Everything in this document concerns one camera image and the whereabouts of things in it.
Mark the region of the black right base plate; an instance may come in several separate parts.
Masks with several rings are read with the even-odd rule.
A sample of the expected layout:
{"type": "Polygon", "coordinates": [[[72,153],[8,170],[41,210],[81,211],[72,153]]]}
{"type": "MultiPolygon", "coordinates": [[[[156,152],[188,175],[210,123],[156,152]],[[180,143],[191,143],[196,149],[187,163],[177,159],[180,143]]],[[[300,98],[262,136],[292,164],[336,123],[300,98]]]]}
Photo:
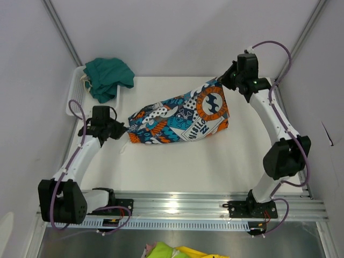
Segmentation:
{"type": "Polygon", "coordinates": [[[278,213],[274,201],[256,203],[254,201],[232,200],[222,205],[228,209],[231,218],[267,218],[277,219],[278,213]]]}

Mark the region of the lime green cloth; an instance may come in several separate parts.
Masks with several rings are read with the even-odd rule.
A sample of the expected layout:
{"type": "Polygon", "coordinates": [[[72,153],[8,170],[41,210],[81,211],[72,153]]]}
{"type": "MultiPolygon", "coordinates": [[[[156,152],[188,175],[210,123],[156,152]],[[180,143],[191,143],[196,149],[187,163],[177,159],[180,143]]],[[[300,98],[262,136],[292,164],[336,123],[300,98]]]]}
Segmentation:
{"type": "Polygon", "coordinates": [[[168,246],[164,242],[156,242],[152,245],[146,245],[142,257],[171,258],[179,254],[179,251],[168,246]]]}

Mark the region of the green folded shorts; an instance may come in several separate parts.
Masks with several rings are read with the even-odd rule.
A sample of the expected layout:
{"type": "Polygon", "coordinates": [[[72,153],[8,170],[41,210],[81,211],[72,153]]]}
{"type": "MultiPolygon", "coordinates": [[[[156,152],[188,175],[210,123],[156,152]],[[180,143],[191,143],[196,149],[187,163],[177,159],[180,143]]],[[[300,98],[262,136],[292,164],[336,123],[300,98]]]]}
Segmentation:
{"type": "Polygon", "coordinates": [[[119,87],[134,87],[134,72],[118,58],[96,58],[85,64],[83,72],[85,91],[101,104],[115,99],[119,87]]]}

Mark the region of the aluminium mounting rail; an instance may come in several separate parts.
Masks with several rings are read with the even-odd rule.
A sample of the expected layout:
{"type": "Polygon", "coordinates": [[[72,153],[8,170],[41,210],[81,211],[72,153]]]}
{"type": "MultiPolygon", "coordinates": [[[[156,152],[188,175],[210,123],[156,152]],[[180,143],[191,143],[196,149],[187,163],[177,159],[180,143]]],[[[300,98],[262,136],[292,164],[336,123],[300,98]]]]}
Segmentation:
{"type": "MultiPolygon", "coordinates": [[[[114,191],[116,199],[127,198],[134,200],[134,208],[131,213],[136,217],[160,216],[176,219],[217,218],[229,216],[228,209],[222,205],[232,201],[254,201],[249,193],[207,194],[207,193],[150,193],[114,191]]],[[[295,221],[327,221],[328,215],[325,205],[320,200],[314,200],[307,196],[286,195],[273,200],[276,204],[278,218],[287,216],[295,221]]],[[[254,220],[259,218],[234,218],[254,220]]]]}

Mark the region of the aluminium frame post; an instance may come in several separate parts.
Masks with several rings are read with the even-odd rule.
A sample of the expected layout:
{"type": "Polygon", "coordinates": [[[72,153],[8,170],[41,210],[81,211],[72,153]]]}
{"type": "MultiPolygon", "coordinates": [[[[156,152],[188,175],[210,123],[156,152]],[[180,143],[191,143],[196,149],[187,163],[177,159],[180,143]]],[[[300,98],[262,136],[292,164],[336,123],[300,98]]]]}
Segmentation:
{"type": "Polygon", "coordinates": [[[70,57],[72,58],[74,64],[76,66],[82,66],[83,63],[76,51],[76,48],[74,44],[72,43],[72,40],[70,39],[70,36],[68,35],[68,32],[51,0],[41,0],[41,3],[43,4],[47,14],[49,15],[52,24],[57,30],[58,35],[60,36],[67,52],[69,53],[70,57]]]}
{"type": "MultiPolygon", "coordinates": [[[[317,1],[316,7],[311,12],[311,15],[307,19],[307,22],[305,23],[300,35],[298,36],[298,38],[296,40],[296,42],[291,47],[291,49],[288,50],[290,57],[292,59],[292,63],[295,62],[296,58],[300,54],[303,46],[307,42],[309,36],[311,35],[311,32],[315,28],[318,20],[320,19],[322,13],[325,11],[327,4],[329,2],[330,1],[327,1],[327,0],[317,1]]],[[[279,80],[281,77],[283,78],[283,75],[285,74],[285,72],[288,73],[288,70],[290,69],[288,53],[285,50],[286,47],[282,47],[282,46],[280,46],[280,47],[283,49],[283,51],[286,54],[286,61],[283,65],[282,69],[278,73],[278,75],[275,77],[275,81],[279,80]]]]}

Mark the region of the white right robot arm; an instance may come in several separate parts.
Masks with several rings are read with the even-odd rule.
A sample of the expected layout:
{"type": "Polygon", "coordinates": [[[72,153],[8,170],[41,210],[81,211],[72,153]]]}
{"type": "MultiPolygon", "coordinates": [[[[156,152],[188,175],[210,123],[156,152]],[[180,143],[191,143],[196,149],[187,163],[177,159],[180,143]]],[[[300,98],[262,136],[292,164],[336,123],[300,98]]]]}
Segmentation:
{"type": "Polygon", "coordinates": [[[224,87],[238,90],[244,96],[259,115],[271,142],[271,148],[263,158],[265,173],[250,191],[253,199],[245,204],[246,212],[252,217],[264,212],[264,203],[271,200],[281,185],[303,187],[302,183],[292,183],[289,179],[307,167],[311,147],[310,138],[300,136],[283,114],[269,80],[258,75],[257,56],[245,52],[239,54],[218,79],[224,87]]]}

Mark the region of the aluminium frame post left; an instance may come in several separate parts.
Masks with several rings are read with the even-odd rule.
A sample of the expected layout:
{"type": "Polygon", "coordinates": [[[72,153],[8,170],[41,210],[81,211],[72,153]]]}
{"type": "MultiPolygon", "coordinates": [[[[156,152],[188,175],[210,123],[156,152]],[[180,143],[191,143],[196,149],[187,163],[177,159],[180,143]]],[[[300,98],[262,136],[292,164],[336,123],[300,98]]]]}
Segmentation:
{"type": "Polygon", "coordinates": [[[72,58],[74,64],[76,66],[82,66],[83,63],[76,51],[76,48],[74,44],[72,43],[72,40],[70,39],[70,36],[68,35],[68,32],[51,0],[41,0],[41,3],[43,4],[47,14],[49,15],[52,24],[57,30],[58,35],[60,36],[67,52],[69,53],[70,57],[72,58]]]}

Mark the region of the aluminium frame post right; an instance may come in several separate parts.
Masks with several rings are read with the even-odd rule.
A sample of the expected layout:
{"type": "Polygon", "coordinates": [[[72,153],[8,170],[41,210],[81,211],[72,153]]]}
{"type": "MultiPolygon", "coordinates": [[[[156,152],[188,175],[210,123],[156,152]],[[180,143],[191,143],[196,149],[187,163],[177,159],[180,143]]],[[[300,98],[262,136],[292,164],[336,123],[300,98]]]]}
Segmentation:
{"type": "MultiPolygon", "coordinates": [[[[295,62],[296,58],[300,54],[303,46],[307,42],[309,36],[311,35],[311,32],[315,28],[318,20],[320,19],[322,13],[325,11],[327,4],[329,2],[330,1],[327,1],[327,0],[317,1],[316,7],[311,12],[311,15],[307,19],[307,22],[305,23],[300,35],[298,36],[298,38],[296,40],[296,42],[291,47],[291,49],[288,50],[290,57],[292,59],[292,63],[295,62]]],[[[275,77],[275,81],[279,80],[281,77],[283,78],[283,75],[285,74],[285,72],[288,73],[288,70],[290,69],[288,53],[285,50],[286,47],[282,47],[282,46],[280,46],[280,47],[283,49],[283,51],[286,54],[286,61],[283,65],[282,69],[278,73],[278,75],[275,77]]]]}

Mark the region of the colourful patterned shorts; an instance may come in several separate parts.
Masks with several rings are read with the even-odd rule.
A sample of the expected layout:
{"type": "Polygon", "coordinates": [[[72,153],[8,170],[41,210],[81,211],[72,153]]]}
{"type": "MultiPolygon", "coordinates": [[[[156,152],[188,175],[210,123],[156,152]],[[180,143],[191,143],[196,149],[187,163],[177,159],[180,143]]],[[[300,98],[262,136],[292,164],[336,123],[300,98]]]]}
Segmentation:
{"type": "Polygon", "coordinates": [[[133,144],[195,142],[226,128],[230,112],[217,78],[170,99],[146,105],[128,117],[133,144]]]}

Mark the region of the yellow cloth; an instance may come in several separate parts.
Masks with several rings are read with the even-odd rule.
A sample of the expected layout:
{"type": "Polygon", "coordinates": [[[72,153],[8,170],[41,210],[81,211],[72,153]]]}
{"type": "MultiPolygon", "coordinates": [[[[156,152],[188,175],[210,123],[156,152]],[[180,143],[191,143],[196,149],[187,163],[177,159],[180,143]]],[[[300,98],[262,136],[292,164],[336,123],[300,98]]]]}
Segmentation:
{"type": "Polygon", "coordinates": [[[215,257],[215,255],[213,254],[207,254],[207,253],[203,253],[201,251],[189,248],[189,247],[185,247],[185,246],[179,246],[176,247],[177,250],[181,251],[182,253],[186,254],[188,257],[194,257],[194,258],[201,258],[201,257],[206,257],[206,258],[213,258],[215,257]]]}

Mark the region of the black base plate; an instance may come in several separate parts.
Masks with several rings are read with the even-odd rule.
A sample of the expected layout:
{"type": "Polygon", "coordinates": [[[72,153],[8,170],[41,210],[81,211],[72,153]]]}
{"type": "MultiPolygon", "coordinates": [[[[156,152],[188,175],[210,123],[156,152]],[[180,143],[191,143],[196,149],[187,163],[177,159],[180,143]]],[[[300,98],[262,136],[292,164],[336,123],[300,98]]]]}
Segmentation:
{"type": "Polygon", "coordinates": [[[277,219],[278,213],[274,201],[256,203],[254,201],[232,200],[222,205],[228,209],[231,218],[267,218],[277,219]]]}
{"type": "Polygon", "coordinates": [[[114,202],[111,201],[105,207],[105,209],[96,209],[89,213],[93,216],[128,216],[129,212],[132,213],[134,208],[134,200],[127,198],[116,199],[114,202]]]}

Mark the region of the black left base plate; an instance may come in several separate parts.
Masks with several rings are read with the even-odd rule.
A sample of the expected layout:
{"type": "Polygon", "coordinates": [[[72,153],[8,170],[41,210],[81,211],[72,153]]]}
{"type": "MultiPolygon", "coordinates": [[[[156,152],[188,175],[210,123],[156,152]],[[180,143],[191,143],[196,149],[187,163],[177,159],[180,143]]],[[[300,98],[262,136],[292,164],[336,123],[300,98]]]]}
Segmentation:
{"type": "Polygon", "coordinates": [[[134,208],[134,200],[127,198],[116,199],[114,202],[111,201],[105,207],[105,209],[96,209],[89,213],[93,216],[128,216],[129,212],[132,213],[134,208]]]}

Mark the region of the white plastic basket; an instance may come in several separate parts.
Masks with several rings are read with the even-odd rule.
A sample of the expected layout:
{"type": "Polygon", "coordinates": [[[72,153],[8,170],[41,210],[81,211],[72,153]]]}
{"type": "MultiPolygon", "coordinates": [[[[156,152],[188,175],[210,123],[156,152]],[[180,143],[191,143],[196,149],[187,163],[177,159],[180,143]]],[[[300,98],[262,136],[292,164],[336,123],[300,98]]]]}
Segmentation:
{"type": "Polygon", "coordinates": [[[84,113],[85,117],[89,118],[92,116],[92,108],[96,105],[105,105],[105,106],[111,106],[113,107],[116,112],[118,113],[119,109],[119,103],[120,103],[120,86],[117,86],[117,95],[116,98],[106,102],[106,103],[99,103],[97,99],[94,99],[89,92],[87,92],[84,88],[84,79],[86,74],[84,73],[85,66],[79,66],[77,67],[74,72],[73,76],[71,78],[68,98],[67,98],[67,105],[66,105],[66,114],[69,116],[73,116],[73,113],[71,112],[69,108],[69,101],[71,99],[74,99],[77,101],[84,113]]]}

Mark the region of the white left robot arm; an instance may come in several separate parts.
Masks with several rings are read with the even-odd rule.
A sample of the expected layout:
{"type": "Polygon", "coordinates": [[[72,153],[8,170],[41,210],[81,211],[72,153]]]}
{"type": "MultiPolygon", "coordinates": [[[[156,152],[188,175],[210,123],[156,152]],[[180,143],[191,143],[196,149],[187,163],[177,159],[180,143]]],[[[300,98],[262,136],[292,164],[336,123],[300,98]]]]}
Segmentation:
{"type": "Polygon", "coordinates": [[[104,143],[120,139],[127,128],[117,121],[117,113],[110,106],[94,106],[91,117],[82,120],[77,146],[69,160],[50,180],[41,180],[38,185],[41,217],[51,224],[81,224],[88,214],[102,211],[110,215],[117,208],[112,189],[94,188],[83,193],[80,184],[104,143]]]}

